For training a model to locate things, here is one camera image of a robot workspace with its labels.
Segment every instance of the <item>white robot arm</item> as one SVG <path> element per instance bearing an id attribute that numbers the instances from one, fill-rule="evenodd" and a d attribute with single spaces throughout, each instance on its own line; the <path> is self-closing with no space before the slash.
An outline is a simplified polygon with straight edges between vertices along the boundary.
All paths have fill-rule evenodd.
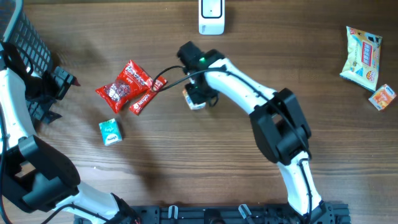
<path id="1" fill-rule="evenodd" d="M 254 86 L 258 91 L 262 92 L 262 94 L 265 95 L 269 100 L 274 97 L 274 93 L 276 92 L 275 90 L 254 81 L 243 72 L 239 71 L 227 58 L 219 59 L 209 66 L 209 68 L 221 67 L 225 67 L 226 71 L 246 80 L 251 86 Z M 253 92 L 253 89 L 251 89 L 245 83 L 234 76 L 228 75 L 227 73 L 206 72 L 205 78 L 207 84 L 212 89 L 228 96 L 247 114 L 251 114 L 256 106 L 261 106 L 267 103 L 265 99 L 258 97 L 258 94 Z M 309 210 L 308 189 L 306 187 L 304 176 L 300 171 L 299 161 L 301 159 L 309 159 L 308 154 L 302 151 L 293 157 L 290 165 L 285 165 L 281 162 L 278 162 L 277 165 L 285 181 L 290 206 L 292 206 L 292 208 L 298 214 L 305 215 Z M 315 205 L 312 206 L 312 210 L 314 210 L 316 206 L 320 204 L 322 199 L 313 183 L 308 161 L 303 162 L 303 168 L 305 170 L 305 175 L 307 176 L 312 194 L 312 205 Z"/>
<path id="2" fill-rule="evenodd" d="M 297 139 L 303 138 L 301 142 L 307 142 L 310 131 L 305 119 L 301 118 L 300 108 L 300 111 L 290 111 L 298 106 L 291 92 L 278 93 L 263 86 L 239 71 L 219 52 L 212 50 L 204 54 L 191 42 L 180 49 L 178 56 L 189 71 L 204 71 L 194 78 L 194 83 L 185 86 L 192 101 L 203 103 L 219 92 L 231 98 L 249 114 L 259 149 L 278 165 L 290 206 L 302 217 L 316 209 L 322 199 L 312 180 L 308 164 L 310 155 Z M 119 223 L 126 216 L 139 219 L 135 211 L 117 196 L 80 182 L 72 162 L 35 136 L 29 112 L 24 106 L 25 81 L 6 66 L 0 75 L 0 100 L 5 118 L 1 126 L 6 130 L 1 133 L 2 144 L 6 144 L 2 145 L 2 156 L 7 154 L 6 166 L 12 164 L 15 167 L 25 161 L 35 166 L 35 171 L 24 177 L 15 176 L 19 172 L 18 166 L 7 169 L 3 173 L 2 194 L 25 212 L 64 210 L 92 223 Z M 289 124 L 297 128 L 295 134 L 285 123 L 274 124 L 272 116 L 276 112 L 270 101 L 286 111 Z"/>

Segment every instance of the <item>red snack bag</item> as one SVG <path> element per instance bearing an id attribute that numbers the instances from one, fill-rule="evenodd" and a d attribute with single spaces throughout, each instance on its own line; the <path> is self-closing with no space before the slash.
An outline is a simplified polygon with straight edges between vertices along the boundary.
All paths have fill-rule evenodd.
<path id="1" fill-rule="evenodd" d="M 130 60 L 114 83 L 95 90 L 109 104 L 115 113 L 135 96 L 148 90 L 152 79 L 134 61 Z"/>
<path id="2" fill-rule="evenodd" d="M 154 89 L 157 91 L 161 89 L 164 85 L 166 85 L 167 80 L 163 77 L 159 77 L 154 85 Z M 147 90 L 147 92 L 141 97 L 137 103 L 134 103 L 130 106 L 130 110 L 135 113 L 137 116 L 141 113 L 142 109 L 156 96 L 157 92 L 152 91 L 151 89 Z"/>

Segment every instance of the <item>black cable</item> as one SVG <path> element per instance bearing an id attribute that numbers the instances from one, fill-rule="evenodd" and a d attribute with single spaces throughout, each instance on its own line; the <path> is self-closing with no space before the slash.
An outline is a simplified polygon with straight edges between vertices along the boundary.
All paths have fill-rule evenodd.
<path id="1" fill-rule="evenodd" d="M 171 69 L 174 69 L 174 68 L 181 68 L 181 69 L 184 69 L 185 67 L 183 67 L 183 66 L 181 66 L 181 65 L 174 65 L 174 66 L 171 66 L 171 67 L 166 68 L 165 70 L 161 71 L 159 74 L 157 74 L 157 76 L 155 76 L 155 78 L 152 79 L 152 86 L 150 87 L 151 90 L 154 90 L 153 87 L 154 87 L 154 85 L 155 85 L 155 81 L 156 81 L 161 75 L 163 75 L 165 72 L 167 72 L 167 71 L 169 71 L 169 70 L 171 70 Z"/>
<path id="2" fill-rule="evenodd" d="M 87 213 L 87 214 L 89 214 L 89 215 L 92 215 L 92 216 L 94 216 L 94 217 L 96 217 L 96 218 L 100 218 L 100 219 L 102 219 L 102 220 L 104 220 L 104 221 L 106 221 L 106 222 L 109 221 L 107 218 L 104 218 L 104 217 L 102 217 L 101 215 L 95 214 L 95 213 L 93 213 L 93 212 L 91 212 L 91 211 L 89 211 L 89 210 L 87 210 L 87 209 L 84 209 L 84 208 L 82 208 L 82 207 L 79 207 L 79 206 L 77 206 L 77 205 L 74 205 L 74 204 L 70 203 L 70 204 L 62 205 L 61 207 L 59 207 L 58 209 L 56 209 L 56 211 L 53 212 L 53 214 L 51 214 L 46 220 L 44 220 L 44 222 L 42 222 L 42 224 L 47 224 L 52 218 L 54 218 L 54 216 L 56 216 L 56 215 L 57 215 L 59 212 L 61 212 L 64 208 L 68 208 L 68 207 L 73 208 L 73 209 L 80 210 L 80 211 L 85 212 L 85 213 Z"/>
<path id="3" fill-rule="evenodd" d="M 4 120 L 4 116 L 2 113 L 2 108 L 0 106 L 0 130 L 1 130 L 1 141 L 2 141 L 2 153 L 1 153 L 1 164 L 0 164 L 0 213 L 1 213 L 1 217 L 4 220 L 5 224 L 12 224 L 10 219 L 8 219 L 8 216 L 6 214 L 6 210 L 4 208 L 4 203 L 2 200 L 2 178 L 4 176 L 5 173 L 5 166 L 6 166 L 6 152 L 7 152 L 7 139 L 8 136 L 6 136 L 6 125 L 5 125 L 5 120 Z M 42 222 L 42 224 L 46 224 L 48 223 L 52 218 L 54 218 L 54 216 L 56 216 L 59 212 L 61 212 L 61 210 L 63 210 L 64 208 L 68 208 L 71 207 L 73 209 L 77 209 L 80 210 L 82 212 L 85 212 L 89 215 L 92 215 L 96 218 L 100 218 L 106 222 L 108 222 L 109 220 L 102 217 L 101 215 L 95 214 L 85 208 L 79 207 L 77 205 L 74 204 L 66 204 L 63 205 L 61 207 L 59 207 L 58 209 L 56 209 L 56 211 L 53 212 L 53 214 L 51 214 L 46 220 L 44 220 L 44 222 Z"/>
<path id="4" fill-rule="evenodd" d="M 27 58 L 27 61 L 29 62 L 30 70 L 29 70 L 29 72 L 27 73 L 27 75 L 33 74 L 33 71 L 34 71 L 34 69 L 33 69 L 33 61 L 30 59 L 29 55 L 26 53 L 26 51 L 25 51 L 24 49 L 22 49 L 21 47 L 16 46 L 16 45 L 15 45 L 15 47 L 16 47 L 22 54 L 25 55 L 25 57 Z"/>
<path id="5" fill-rule="evenodd" d="M 211 102 L 213 98 L 210 99 L 210 100 L 208 100 L 209 107 L 214 107 L 214 106 L 216 106 L 216 104 L 218 103 L 218 100 L 220 99 L 219 96 L 218 96 L 218 93 L 217 93 L 217 95 L 216 95 L 215 98 L 216 98 L 216 100 L 214 101 L 214 103 Z"/>
<path id="6" fill-rule="evenodd" d="M 308 217 L 307 217 L 307 223 L 310 224 L 311 223 L 311 214 L 312 214 L 312 193 L 310 190 L 310 184 L 308 183 L 308 179 L 307 179 L 307 175 L 305 174 L 305 170 L 304 170 L 304 166 L 303 166 L 303 161 L 309 161 L 307 158 L 303 158 L 301 160 L 299 160 L 298 162 L 298 166 L 300 167 L 301 173 L 303 174 L 304 177 L 304 182 L 305 185 L 307 186 L 307 191 L 308 191 L 308 207 L 309 207 L 309 211 L 308 211 Z"/>
<path id="7" fill-rule="evenodd" d="M 168 85 L 168 86 L 165 86 L 165 87 L 163 87 L 163 88 L 157 90 L 157 92 L 162 92 L 162 91 L 168 90 L 169 88 L 172 88 L 173 86 L 178 85 L 178 84 L 180 84 L 181 82 L 184 82 L 185 80 L 188 80 L 188 79 L 191 78 L 191 77 L 194 77 L 194 76 L 196 76 L 196 75 L 199 75 L 199 74 L 202 74 L 202 73 L 205 73 L 205 72 L 227 72 L 227 71 L 221 70 L 220 68 L 209 68 L 209 69 L 205 69 L 205 70 L 202 70 L 202 71 L 194 72 L 194 73 L 191 73 L 191 74 L 189 74 L 189 75 L 187 75 L 187 76 L 181 78 L 180 80 L 176 81 L 176 82 L 173 83 L 173 84 L 170 84 L 170 85 Z M 152 90 L 153 90 L 153 86 L 154 86 L 154 83 L 155 83 L 155 80 L 156 80 L 155 78 L 154 78 L 154 82 L 153 82 L 152 87 L 151 87 Z"/>

